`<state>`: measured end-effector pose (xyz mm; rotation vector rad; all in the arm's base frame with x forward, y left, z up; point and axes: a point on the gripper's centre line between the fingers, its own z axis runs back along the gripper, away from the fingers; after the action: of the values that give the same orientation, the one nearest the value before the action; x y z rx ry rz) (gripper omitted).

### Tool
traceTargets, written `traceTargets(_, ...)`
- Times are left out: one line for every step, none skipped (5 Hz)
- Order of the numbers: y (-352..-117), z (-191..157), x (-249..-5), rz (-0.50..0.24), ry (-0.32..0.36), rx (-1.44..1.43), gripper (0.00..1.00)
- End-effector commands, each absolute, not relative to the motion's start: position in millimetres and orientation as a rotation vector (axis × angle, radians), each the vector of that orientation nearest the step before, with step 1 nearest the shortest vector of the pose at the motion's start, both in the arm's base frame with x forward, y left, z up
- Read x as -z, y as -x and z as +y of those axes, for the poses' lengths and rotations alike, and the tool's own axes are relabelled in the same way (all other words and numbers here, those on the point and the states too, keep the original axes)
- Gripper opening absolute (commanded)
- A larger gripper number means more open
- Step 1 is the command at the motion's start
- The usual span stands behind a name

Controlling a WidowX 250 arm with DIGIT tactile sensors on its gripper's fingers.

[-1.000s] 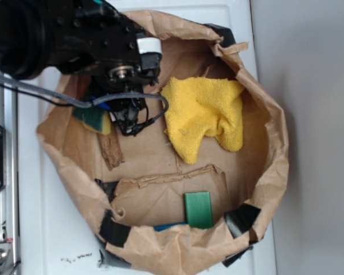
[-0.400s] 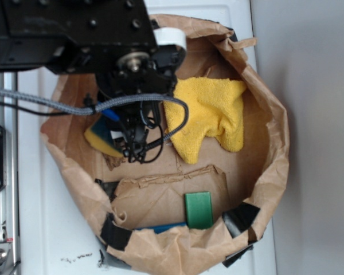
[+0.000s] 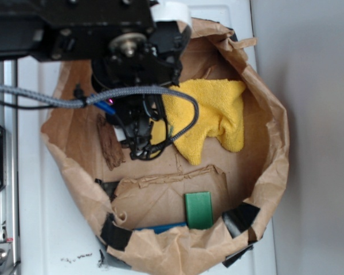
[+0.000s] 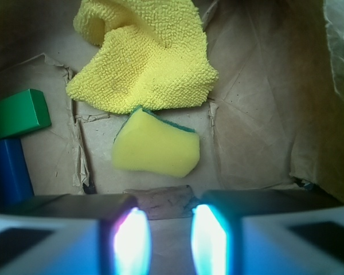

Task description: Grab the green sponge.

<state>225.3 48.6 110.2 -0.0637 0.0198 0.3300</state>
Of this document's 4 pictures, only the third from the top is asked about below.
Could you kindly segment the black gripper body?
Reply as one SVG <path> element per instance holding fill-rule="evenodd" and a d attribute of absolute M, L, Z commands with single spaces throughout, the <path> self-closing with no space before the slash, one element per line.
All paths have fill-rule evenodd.
<path fill-rule="evenodd" d="M 123 131 L 122 146 L 130 149 L 132 160 L 153 160 L 162 154 L 168 139 L 162 96 L 116 97 L 108 105 L 115 111 L 108 122 Z"/>

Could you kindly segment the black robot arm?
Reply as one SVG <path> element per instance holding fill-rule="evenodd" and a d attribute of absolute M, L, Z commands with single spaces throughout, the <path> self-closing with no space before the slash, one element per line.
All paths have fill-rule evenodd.
<path fill-rule="evenodd" d="M 0 1 L 0 61 L 88 60 L 96 92 L 85 96 L 77 85 L 73 100 L 60 100 L 0 84 L 0 93 L 43 108 L 94 105 L 123 130 L 132 159 L 153 160 L 184 134 L 167 129 L 162 141 L 152 140 L 155 123 L 168 124 L 162 96 L 179 83 L 191 31 L 189 8 L 180 2 Z"/>

